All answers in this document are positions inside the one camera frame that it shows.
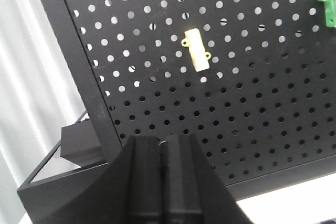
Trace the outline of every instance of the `yellow plastic part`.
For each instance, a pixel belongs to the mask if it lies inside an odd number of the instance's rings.
[[[189,52],[193,60],[196,72],[210,68],[208,60],[211,54],[205,51],[201,33],[197,28],[184,32],[185,38],[182,40],[182,46],[189,47]]]

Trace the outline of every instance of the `pegboard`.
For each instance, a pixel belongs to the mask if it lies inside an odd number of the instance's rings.
[[[98,135],[196,134],[225,185],[336,153],[336,32],[317,0],[64,1],[109,111],[91,110]],[[192,28],[208,70],[181,45]]]

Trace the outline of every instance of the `black metal frame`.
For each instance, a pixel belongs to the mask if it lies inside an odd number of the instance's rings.
[[[47,13],[49,22],[56,35],[57,41],[65,55],[68,67],[75,80],[77,89],[90,114],[99,111],[101,117],[93,122],[102,150],[107,161],[111,162],[121,151],[121,143],[114,129],[113,121],[110,118],[108,108],[102,98],[97,80],[92,73],[86,52],[75,29],[74,23],[69,15],[64,0],[41,0]]]
[[[69,15],[65,1],[41,1],[43,2],[44,9],[48,15],[58,43],[63,51],[63,54],[66,56],[65,58],[67,59],[67,64],[86,105],[87,111],[89,114],[93,111],[99,111],[101,113],[100,119],[93,121],[93,125],[102,144],[105,157],[108,162],[112,162],[121,151],[122,145],[120,144],[118,135],[116,134],[108,107],[102,98],[97,80],[92,73],[89,60],[79,38],[78,32],[75,30],[73,20]],[[76,71],[78,69],[82,72],[80,77],[76,75],[79,72]],[[114,147],[112,147],[111,141],[114,141],[117,144],[113,144]],[[246,180],[244,182],[231,184],[228,185],[227,188],[237,200],[243,199],[288,185],[297,184],[315,177],[334,173],[336,170],[335,164],[336,156],[329,156],[314,162],[305,163],[272,174]],[[52,179],[62,176],[64,176],[64,174],[55,176]],[[36,183],[45,183],[50,180],[51,179],[49,178]]]

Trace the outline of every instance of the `green plastic part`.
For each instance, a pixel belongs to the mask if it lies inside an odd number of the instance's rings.
[[[327,27],[336,27],[336,0],[318,0],[324,2]]]

